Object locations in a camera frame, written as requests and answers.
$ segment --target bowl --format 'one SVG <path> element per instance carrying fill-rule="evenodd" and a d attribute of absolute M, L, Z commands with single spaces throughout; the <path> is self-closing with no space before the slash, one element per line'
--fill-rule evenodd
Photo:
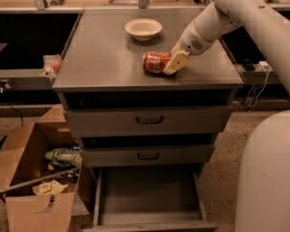
<path fill-rule="evenodd" d="M 156 20 L 139 18 L 129 21 L 126 24 L 125 29 L 136 40 L 146 42 L 150 41 L 158 32 L 160 32 L 162 26 Z"/>

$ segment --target gray countertop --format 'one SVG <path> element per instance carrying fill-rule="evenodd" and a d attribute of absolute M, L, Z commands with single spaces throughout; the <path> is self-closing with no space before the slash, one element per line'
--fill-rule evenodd
<path fill-rule="evenodd" d="M 186 67 L 171 76 L 143 71 L 143 53 L 169 51 L 199 13 L 196 8 L 85 11 L 53 89 L 88 92 L 242 85 L 243 81 L 219 42 L 204 54 L 192 56 Z M 128 21 L 140 17 L 155 19 L 162 25 L 161 32 L 148 42 L 138 42 L 125 31 Z"/>

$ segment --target cabinet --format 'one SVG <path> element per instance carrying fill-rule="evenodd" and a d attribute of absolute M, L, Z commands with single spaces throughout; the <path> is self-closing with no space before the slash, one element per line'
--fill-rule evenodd
<path fill-rule="evenodd" d="M 96 177 L 93 231 L 214 231 L 197 177 L 243 85 L 219 42 L 171 76 L 142 69 L 143 53 L 169 51 L 196 8 L 86 10 L 53 89 L 85 165 Z M 149 17 L 149 42 L 125 24 Z"/>

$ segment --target floor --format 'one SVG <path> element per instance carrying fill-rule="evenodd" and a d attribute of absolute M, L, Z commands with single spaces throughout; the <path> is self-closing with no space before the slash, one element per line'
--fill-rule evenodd
<path fill-rule="evenodd" d="M 238 169 L 246 141 L 252 130 L 264 119 L 277 113 L 275 110 L 244 111 L 238 104 L 224 130 L 218 135 L 216 150 L 199 179 L 199 188 L 207 212 L 208 220 L 218 225 L 217 232 L 233 232 L 236 211 Z M 12 128 L 21 126 L 18 114 L 6 108 L 0 114 L 0 140 Z M 31 109 L 23 117 L 23 124 L 34 123 L 43 110 Z M 92 218 L 73 217 L 70 232 L 80 231 L 81 227 L 91 224 Z M 0 200 L 0 232 L 9 231 L 4 203 Z"/>

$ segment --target drawer front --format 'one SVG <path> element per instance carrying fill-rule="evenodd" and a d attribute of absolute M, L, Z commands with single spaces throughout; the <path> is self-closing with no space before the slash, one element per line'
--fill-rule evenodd
<path fill-rule="evenodd" d="M 223 131 L 231 106 L 68 110 L 72 136 L 124 136 Z"/>
<path fill-rule="evenodd" d="M 91 231 L 215 231 L 190 165 L 101 168 Z"/>
<path fill-rule="evenodd" d="M 87 167 L 155 165 L 206 162 L 214 145 L 82 149 Z"/>

